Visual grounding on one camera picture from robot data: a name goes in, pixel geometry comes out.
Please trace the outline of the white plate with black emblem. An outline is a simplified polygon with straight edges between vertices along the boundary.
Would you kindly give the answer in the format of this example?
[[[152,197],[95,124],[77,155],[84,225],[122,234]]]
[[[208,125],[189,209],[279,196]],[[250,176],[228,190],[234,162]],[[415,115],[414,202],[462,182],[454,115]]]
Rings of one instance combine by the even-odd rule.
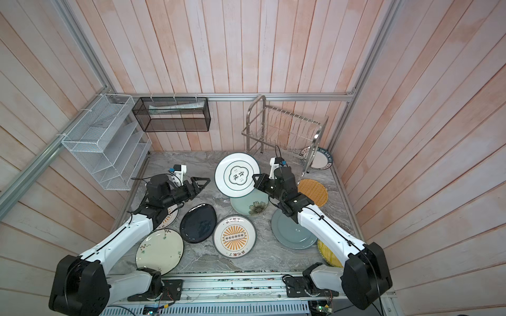
[[[252,176],[259,173],[259,164],[251,155],[234,153],[223,158],[217,165],[215,183],[225,196],[241,198],[253,191]]]

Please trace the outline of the dark blue oval plate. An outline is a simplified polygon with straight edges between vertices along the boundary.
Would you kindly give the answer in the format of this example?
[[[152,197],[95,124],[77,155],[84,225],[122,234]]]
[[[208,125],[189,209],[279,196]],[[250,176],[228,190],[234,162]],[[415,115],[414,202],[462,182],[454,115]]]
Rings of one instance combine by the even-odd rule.
[[[217,215],[210,204],[200,204],[189,210],[180,223],[184,241],[197,244],[208,239],[217,225]]]

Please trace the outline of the stainless steel dish rack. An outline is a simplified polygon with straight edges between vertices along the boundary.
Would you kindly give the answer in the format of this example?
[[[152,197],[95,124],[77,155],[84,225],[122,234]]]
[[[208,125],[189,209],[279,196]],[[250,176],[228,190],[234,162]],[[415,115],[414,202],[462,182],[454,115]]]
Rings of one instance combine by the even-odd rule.
[[[315,121],[270,105],[266,96],[259,95],[246,111],[242,130],[246,151],[254,155],[274,150],[289,165],[300,165],[298,179],[303,179],[310,170],[327,122],[327,118]]]

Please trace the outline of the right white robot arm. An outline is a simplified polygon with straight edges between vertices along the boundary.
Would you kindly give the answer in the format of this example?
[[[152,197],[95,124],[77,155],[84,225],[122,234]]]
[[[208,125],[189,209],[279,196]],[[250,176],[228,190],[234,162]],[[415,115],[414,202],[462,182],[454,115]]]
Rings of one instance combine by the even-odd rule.
[[[319,289],[337,291],[337,281],[348,300],[365,310],[392,286],[393,281],[383,248],[354,237],[326,216],[307,196],[298,191],[291,167],[276,165],[270,174],[254,174],[254,187],[278,201],[278,208],[294,222],[321,240],[343,265],[343,270],[317,265],[309,278]]]

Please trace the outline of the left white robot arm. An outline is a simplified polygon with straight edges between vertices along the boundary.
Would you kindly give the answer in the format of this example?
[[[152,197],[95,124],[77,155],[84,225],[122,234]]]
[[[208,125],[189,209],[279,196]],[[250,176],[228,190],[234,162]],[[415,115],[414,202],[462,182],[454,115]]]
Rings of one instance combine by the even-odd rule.
[[[49,308],[65,315],[100,315],[108,305],[135,295],[158,301],[163,295],[159,271],[140,268],[119,276],[109,276],[109,272],[163,222],[170,207],[183,207],[210,182],[209,178],[191,177],[176,185],[167,174],[151,176],[145,196],[126,223],[93,248],[58,263]]]

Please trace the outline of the light green flower plate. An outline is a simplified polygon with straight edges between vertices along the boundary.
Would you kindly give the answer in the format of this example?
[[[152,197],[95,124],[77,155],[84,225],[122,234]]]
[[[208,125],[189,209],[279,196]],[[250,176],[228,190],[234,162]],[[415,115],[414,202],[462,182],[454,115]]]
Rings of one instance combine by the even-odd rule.
[[[243,197],[230,198],[232,208],[242,215],[258,215],[263,213],[269,204],[268,195],[257,189]]]

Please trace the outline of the orange woven plate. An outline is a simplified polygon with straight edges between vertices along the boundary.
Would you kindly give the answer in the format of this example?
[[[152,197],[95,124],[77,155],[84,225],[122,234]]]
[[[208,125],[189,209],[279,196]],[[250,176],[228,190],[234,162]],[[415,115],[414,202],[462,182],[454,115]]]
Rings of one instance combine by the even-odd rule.
[[[298,190],[310,198],[318,207],[323,207],[328,202],[328,191],[325,186],[312,179],[302,179]]]

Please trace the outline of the white plate with lettered rim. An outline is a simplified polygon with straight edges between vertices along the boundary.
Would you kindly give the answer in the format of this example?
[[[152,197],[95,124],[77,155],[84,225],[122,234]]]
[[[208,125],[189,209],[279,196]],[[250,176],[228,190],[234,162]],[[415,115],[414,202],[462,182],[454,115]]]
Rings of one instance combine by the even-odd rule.
[[[329,169],[332,165],[333,158],[329,151],[325,150],[322,147],[318,147],[310,168],[316,170],[326,170]]]

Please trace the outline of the cream floral plate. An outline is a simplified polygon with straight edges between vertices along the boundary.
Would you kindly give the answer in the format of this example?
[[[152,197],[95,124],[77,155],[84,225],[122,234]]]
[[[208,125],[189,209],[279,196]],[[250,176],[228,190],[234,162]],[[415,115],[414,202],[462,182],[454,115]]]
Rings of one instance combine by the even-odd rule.
[[[180,234],[172,229],[156,230],[138,246],[136,265],[138,269],[152,269],[161,275],[178,266],[184,252]]]

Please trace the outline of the yellow woven plate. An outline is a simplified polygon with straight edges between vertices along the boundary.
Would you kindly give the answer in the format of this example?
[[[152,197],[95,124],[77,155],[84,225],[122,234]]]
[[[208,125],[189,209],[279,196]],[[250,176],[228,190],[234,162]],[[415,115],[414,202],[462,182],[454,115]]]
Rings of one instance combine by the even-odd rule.
[[[321,240],[317,241],[317,245],[320,254],[322,255],[322,257],[324,258],[325,262],[328,265],[332,267],[343,268],[343,265],[340,262],[340,260],[338,260],[336,255]]]

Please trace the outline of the black mesh wall basket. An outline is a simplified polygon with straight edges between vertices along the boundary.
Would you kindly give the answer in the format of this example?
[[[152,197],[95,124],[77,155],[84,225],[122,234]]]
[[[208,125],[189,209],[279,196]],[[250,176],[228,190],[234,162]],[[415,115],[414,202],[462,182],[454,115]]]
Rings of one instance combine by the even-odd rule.
[[[141,97],[133,114],[145,132],[207,132],[212,121],[205,97]]]

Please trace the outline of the white mesh wall shelf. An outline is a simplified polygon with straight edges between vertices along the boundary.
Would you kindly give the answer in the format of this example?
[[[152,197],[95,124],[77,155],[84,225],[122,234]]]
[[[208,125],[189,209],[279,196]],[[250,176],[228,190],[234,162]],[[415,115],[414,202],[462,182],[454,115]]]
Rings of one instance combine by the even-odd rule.
[[[152,146],[127,117],[132,96],[103,94],[65,135],[63,146],[104,189],[129,191]]]

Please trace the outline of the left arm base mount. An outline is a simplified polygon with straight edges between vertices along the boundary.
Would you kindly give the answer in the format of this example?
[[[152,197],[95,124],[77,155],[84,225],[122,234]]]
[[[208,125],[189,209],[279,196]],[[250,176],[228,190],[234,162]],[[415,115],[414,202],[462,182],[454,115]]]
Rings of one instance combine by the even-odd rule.
[[[181,299],[183,279],[157,279],[147,292],[127,298],[128,302],[171,301]]]

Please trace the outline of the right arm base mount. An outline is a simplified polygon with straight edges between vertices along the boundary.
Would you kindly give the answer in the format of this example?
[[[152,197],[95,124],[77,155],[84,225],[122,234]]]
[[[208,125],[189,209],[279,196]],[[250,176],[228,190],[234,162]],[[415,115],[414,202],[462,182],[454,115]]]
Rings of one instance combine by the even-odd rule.
[[[289,298],[334,298],[339,296],[336,291],[316,288],[304,276],[283,275],[281,280],[285,284],[286,294]]]

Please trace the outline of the aluminium front rail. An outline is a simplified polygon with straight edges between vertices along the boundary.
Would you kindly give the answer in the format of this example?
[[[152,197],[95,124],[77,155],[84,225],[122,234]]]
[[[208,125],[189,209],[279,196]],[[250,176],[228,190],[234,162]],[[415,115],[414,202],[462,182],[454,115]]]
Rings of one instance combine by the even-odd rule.
[[[254,291],[285,289],[282,276],[239,276],[224,279],[183,280],[182,295],[196,292],[199,296],[247,296]],[[50,307],[68,315],[99,315],[109,305],[142,294],[162,279],[158,271],[141,269],[128,275],[105,276],[101,265],[88,272],[68,271],[55,277]]]

